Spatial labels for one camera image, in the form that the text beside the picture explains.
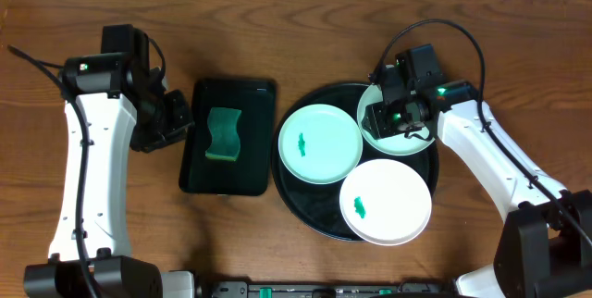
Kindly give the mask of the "pale green plate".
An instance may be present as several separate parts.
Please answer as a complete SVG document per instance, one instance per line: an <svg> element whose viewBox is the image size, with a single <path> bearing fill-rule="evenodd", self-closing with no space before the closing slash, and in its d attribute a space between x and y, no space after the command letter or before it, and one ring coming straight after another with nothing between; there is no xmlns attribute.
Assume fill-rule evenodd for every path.
<svg viewBox="0 0 592 298"><path fill-rule="evenodd" d="M376 150L386 155L404 156L414 155L425 150L434 140L424 141L415 137L405 138L403 134L389 138L374 139L371 134L363 128L362 121L365 108L368 105L382 101L382 93L376 85L370 85L363 92L356 110L356 120L363 138Z"/></svg>

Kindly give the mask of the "green wavy sponge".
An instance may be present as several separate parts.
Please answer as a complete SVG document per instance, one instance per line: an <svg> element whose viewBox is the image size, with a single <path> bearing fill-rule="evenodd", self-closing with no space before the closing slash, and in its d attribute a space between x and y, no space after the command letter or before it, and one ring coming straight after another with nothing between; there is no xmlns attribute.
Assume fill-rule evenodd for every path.
<svg viewBox="0 0 592 298"><path fill-rule="evenodd" d="M241 152L238 122L241 111L235 108L213 107L207 118L211 143L205 156L211 160L235 162Z"/></svg>

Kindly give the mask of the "mint green plate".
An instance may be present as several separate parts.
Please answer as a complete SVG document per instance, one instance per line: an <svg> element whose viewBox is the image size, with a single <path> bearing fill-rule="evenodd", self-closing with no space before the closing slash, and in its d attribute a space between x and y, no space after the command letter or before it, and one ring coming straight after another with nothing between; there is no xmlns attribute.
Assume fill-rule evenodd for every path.
<svg viewBox="0 0 592 298"><path fill-rule="evenodd" d="M290 114L278 135L281 163L294 177L324 185L344 179L359 163L364 140L344 110L327 104Z"/></svg>

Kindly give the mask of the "white plate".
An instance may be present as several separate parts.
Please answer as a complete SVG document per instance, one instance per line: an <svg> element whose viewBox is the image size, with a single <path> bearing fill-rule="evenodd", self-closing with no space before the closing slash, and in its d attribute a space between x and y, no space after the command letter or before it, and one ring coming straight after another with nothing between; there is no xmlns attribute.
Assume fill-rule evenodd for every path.
<svg viewBox="0 0 592 298"><path fill-rule="evenodd" d="M425 229L432 212L424 179L411 167L391 159L374 159L356 167L343 181L339 208L360 238L381 246L405 244Z"/></svg>

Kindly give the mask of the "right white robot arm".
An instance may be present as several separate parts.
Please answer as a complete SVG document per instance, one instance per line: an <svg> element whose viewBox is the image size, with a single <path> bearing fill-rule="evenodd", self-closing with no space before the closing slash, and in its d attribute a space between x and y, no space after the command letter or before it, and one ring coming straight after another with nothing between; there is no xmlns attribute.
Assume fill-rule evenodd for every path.
<svg viewBox="0 0 592 298"><path fill-rule="evenodd" d="M448 82L386 65L370 74L381 92L362 126L377 140L428 129L471 170L503 221L491 265L454 282L466 297L566 297L591 288L591 193L570 192L543 172L492 116L468 81Z"/></svg>

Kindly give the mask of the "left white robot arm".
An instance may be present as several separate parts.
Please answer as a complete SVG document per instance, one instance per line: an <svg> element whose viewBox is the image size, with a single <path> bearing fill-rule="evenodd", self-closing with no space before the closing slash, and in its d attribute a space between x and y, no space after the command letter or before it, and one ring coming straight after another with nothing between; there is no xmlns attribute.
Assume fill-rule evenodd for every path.
<svg viewBox="0 0 592 298"><path fill-rule="evenodd" d="M60 218L47 261L26 267L30 297L195 297L188 270L161 271L132 257L126 220L131 151L181 141L187 102L166 67L145 53L68 59L50 79L64 97L68 158Z"/></svg>

